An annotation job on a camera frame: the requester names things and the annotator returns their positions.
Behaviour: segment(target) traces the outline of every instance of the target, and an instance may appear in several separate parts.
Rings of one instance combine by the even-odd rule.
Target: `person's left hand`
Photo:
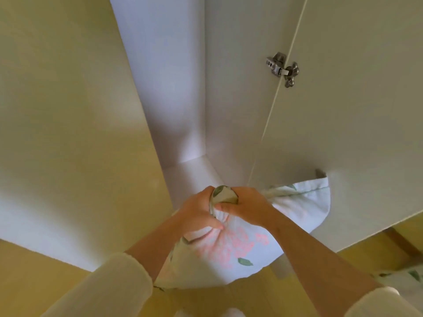
[[[213,191],[214,187],[208,186],[202,192],[189,197],[174,215],[184,234],[207,226],[223,229],[223,224],[209,213],[209,200]]]

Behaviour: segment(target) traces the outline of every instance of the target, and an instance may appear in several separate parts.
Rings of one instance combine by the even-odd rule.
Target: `wooden floor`
[[[365,272],[396,269],[410,259],[383,233],[343,250],[341,256]],[[0,240],[0,316],[39,316],[87,274]],[[268,267],[220,288],[166,293],[155,289],[140,316],[173,316],[180,308],[195,316],[219,316],[229,307],[247,317],[317,316],[298,279],[279,280]]]

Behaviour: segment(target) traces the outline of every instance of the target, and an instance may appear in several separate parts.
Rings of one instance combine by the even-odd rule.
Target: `hand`
[[[238,216],[252,225],[266,228],[272,223],[275,213],[279,213],[267,202],[266,198],[256,189],[250,187],[233,187],[232,190],[238,195],[238,204],[226,202],[219,203],[214,207],[220,211]]]
[[[173,216],[182,233],[197,231],[204,227],[223,229],[223,224],[209,213],[209,200],[214,187],[208,186],[202,192],[189,197]]]

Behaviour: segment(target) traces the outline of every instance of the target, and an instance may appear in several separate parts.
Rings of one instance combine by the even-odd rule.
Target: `white sleeve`
[[[391,287],[377,288],[353,304],[345,317],[422,317]]]
[[[115,254],[42,317],[135,317],[152,290],[151,278],[138,261]]]

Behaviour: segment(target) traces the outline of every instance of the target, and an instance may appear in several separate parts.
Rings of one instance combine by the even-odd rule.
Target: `open cabinet door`
[[[0,0],[0,239],[94,270],[172,211],[109,0]]]
[[[341,250],[423,209],[423,0],[308,0],[250,184],[324,170],[332,207],[313,232]]]

